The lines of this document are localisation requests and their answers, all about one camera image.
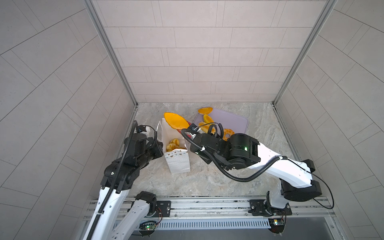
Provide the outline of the ring shaped donut bread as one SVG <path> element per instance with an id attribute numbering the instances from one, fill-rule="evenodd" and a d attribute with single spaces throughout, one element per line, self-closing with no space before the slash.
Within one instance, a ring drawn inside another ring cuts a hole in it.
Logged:
<path id="1" fill-rule="evenodd" d="M 235 132 L 231 129 L 224 129 L 223 134 L 223 140 L 227 141 Z"/>

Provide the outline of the striped long bread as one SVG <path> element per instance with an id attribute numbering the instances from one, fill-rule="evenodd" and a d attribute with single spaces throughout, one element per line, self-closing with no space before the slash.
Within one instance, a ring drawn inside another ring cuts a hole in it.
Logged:
<path id="1" fill-rule="evenodd" d="M 166 151 L 167 152 L 172 152 L 173 150 L 175 149 L 178 149 L 180 146 L 179 145 L 176 145 L 175 143 L 169 143 L 167 146 L 166 146 Z"/>

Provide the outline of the striped round bun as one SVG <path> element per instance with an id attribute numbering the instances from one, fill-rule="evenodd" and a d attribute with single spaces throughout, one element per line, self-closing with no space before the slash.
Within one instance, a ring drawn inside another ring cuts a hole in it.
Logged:
<path id="1" fill-rule="evenodd" d="M 180 141 L 179 139 L 175 138 L 170 141 L 170 144 L 175 144 L 176 146 L 180 146 Z"/>

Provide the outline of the white cartoon paper bag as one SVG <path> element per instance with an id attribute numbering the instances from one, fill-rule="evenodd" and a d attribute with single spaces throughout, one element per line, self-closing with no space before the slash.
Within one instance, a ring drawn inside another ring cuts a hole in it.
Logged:
<path id="1" fill-rule="evenodd" d="M 171 128 L 168 123 L 162 118 L 158 124 L 158 139 L 163 143 L 163 152 L 172 175 L 187 173 L 191 171 L 189 153 L 186 146 L 186 141 L 182 135 L 175 129 Z M 166 146 L 172 139 L 179 139 L 180 147 L 172 152 L 166 151 Z"/>

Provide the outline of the orange pointed oval bread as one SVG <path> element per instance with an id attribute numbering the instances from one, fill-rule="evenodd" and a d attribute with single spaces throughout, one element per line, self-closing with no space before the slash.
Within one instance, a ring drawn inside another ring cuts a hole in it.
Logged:
<path id="1" fill-rule="evenodd" d="M 170 112 L 164 113 L 164 119 L 168 125 L 175 130 L 182 130 L 180 129 L 180 123 L 182 120 L 186 120 L 182 116 Z"/>

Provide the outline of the yellow orange oval bread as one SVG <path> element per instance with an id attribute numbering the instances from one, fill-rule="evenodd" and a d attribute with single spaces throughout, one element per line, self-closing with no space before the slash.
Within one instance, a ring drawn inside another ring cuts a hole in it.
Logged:
<path id="1" fill-rule="evenodd" d="M 207 115 L 207 114 L 204 114 L 204 115 L 203 115 L 203 120 L 204 120 L 204 122 L 205 122 L 206 124 L 210 124 L 210 123 L 213 123 L 213 122 L 214 122 L 214 120 L 213 120 L 209 115 Z"/>

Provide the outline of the orange bread top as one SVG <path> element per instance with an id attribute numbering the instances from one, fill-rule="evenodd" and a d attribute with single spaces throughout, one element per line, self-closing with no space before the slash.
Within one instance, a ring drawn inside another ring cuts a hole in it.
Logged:
<path id="1" fill-rule="evenodd" d="M 213 111 L 212 107 L 204 107 L 204 108 L 200 108 L 198 110 L 198 113 L 201 115 L 209 115 L 212 111 Z"/>

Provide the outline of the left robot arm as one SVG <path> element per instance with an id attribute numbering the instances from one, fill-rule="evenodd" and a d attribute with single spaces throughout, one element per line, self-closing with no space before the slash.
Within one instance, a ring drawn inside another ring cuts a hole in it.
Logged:
<path id="1" fill-rule="evenodd" d="M 125 217 L 116 224 L 120 209 L 141 169 L 163 155 L 163 143 L 155 138 L 135 133 L 125 139 L 122 156 L 105 169 L 97 206 L 83 237 L 85 240 L 127 240 L 146 216 L 157 211 L 156 195 L 142 191 Z"/>

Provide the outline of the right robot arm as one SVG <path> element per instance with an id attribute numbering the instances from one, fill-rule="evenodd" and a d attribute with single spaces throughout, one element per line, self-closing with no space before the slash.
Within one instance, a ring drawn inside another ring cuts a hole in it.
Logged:
<path id="1" fill-rule="evenodd" d="M 289 202 L 306 202 L 322 195 L 320 183 L 313 179 L 311 160 L 294 161 L 246 134 L 234 134 L 226 141 L 218 134 L 188 129 L 181 134 L 190 143 L 191 152 L 233 181 L 248 183 L 264 173 L 279 178 L 280 183 L 267 192 L 265 200 L 250 204 L 253 216 L 290 215 Z"/>

